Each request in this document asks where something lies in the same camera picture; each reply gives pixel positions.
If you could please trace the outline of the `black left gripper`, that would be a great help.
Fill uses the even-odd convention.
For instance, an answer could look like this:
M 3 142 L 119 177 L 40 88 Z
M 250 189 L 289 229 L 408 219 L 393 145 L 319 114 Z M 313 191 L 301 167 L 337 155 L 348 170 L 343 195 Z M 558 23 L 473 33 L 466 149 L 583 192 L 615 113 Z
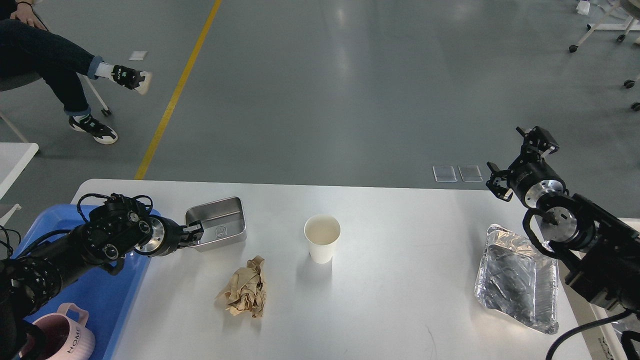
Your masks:
M 199 246 L 204 228 L 201 222 L 179 225 L 162 216 L 149 216 L 138 222 L 142 241 L 135 246 L 138 255 L 166 256 L 178 249 Z

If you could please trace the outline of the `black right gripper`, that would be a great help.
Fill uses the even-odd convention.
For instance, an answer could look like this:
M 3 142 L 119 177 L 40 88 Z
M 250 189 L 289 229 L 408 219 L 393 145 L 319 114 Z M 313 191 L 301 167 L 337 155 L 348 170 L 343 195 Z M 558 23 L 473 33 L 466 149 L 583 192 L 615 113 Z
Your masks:
M 522 205 L 536 208 L 542 196 L 566 190 L 564 180 L 545 161 L 548 155 L 558 152 L 560 146 L 553 135 L 540 126 L 528 130 L 518 126 L 516 131 L 523 138 L 519 156 L 503 170 L 488 161 L 490 176 L 486 186 L 502 201 L 510 202 L 515 194 Z

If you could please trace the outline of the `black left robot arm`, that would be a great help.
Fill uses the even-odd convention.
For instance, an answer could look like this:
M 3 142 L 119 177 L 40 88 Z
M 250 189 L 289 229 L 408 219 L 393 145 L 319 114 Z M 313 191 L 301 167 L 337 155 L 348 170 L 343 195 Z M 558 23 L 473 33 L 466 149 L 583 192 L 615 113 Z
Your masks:
M 116 276 L 130 252 L 154 257 L 189 248 L 201 239 L 198 220 L 179 225 L 152 213 L 141 196 L 99 194 L 103 205 L 81 214 L 71 230 L 53 230 L 32 242 L 16 258 L 1 261 L 1 358 L 14 360 L 29 338 L 34 346 L 23 356 L 39 357 L 45 335 L 25 321 L 64 289 L 94 268 Z

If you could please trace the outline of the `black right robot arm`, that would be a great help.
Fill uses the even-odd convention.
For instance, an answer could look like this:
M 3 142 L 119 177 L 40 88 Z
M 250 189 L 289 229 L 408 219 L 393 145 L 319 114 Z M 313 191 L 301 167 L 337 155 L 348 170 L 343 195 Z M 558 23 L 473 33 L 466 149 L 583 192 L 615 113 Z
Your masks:
M 588 303 L 622 312 L 577 326 L 551 344 L 551 360 L 565 340 L 592 328 L 639 316 L 639 232 L 581 194 L 570 194 L 566 183 L 547 164 L 546 157 L 560 146 L 540 127 L 516 131 L 523 143 L 519 156 L 505 170 L 487 162 L 486 182 L 496 198 L 516 196 L 526 207 L 523 229 L 542 254 L 562 262 L 569 273 L 565 283 Z

